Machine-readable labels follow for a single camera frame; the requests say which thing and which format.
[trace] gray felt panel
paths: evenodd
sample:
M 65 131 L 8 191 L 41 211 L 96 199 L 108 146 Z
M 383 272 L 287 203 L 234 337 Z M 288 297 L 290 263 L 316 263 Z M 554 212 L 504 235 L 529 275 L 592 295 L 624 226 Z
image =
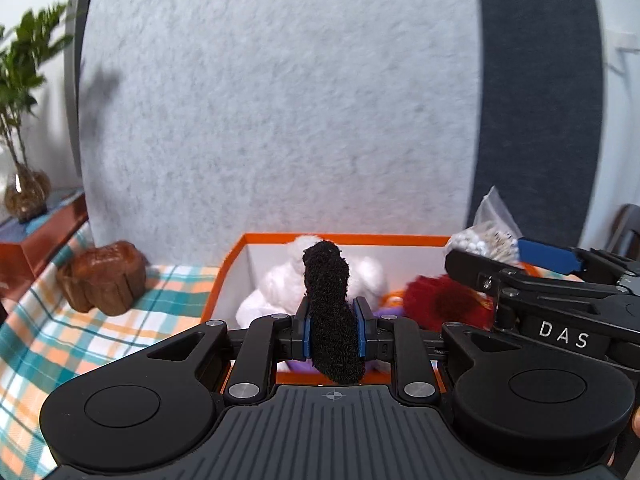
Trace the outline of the gray felt panel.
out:
M 453 233 L 480 51 L 478 0 L 92 0 L 96 243 L 218 264 L 245 231 Z
M 577 245 L 602 130 L 596 0 L 481 1 L 482 119 L 469 222 L 495 185 L 525 236 Z

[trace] finger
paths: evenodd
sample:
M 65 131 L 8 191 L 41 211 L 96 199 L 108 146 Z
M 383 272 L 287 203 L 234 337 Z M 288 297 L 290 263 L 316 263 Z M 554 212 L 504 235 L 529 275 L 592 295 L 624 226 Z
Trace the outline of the finger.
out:
M 634 413 L 634 420 L 631 422 L 631 428 L 636 436 L 640 437 L 640 409 Z

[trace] white plush toy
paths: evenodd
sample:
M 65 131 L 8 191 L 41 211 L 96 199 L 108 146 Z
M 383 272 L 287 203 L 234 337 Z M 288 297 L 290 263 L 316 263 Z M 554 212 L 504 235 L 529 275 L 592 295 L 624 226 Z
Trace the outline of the white plush toy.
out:
M 285 312 L 293 316 L 296 313 L 306 291 L 302 255 L 319 241 L 316 236 L 305 235 L 287 245 L 289 260 L 267 272 L 258 288 L 240 305 L 236 313 L 240 328 L 248 328 L 254 319 L 269 314 Z M 368 256 L 345 256 L 344 259 L 349 264 L 347 300 L 351 302 L 358 296 L 364 296 L 371 309 L 377 310 L 380 298 L 387 292 L 382 265 Z

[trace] ribbed gray grip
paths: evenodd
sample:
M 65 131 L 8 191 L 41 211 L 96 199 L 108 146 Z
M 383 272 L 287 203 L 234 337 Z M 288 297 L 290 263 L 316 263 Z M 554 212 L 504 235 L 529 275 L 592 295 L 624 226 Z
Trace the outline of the ribbed gray grip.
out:
M 49 480 L 86 479 L 61 467 Z M 114 480 L 115 477 L 94 477 Z M 615 480 L 604 466 L 540 477 L 474 455 L 433 408 L 408 408 L 386 386 L 280 386 L 226 412 L 198 450 L 131 480 Z

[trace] red fuzzy toy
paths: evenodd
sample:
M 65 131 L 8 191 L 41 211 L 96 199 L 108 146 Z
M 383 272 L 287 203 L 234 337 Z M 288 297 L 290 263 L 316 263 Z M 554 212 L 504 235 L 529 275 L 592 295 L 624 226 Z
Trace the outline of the red fuzzy toy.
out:
M 490 300 L 484 301 L 474 290 L 449 276 L 418 276 L 404 292 L 404 314 L 421 328 L 439 332 L 449 321 L 487 329 L 494 321 Z

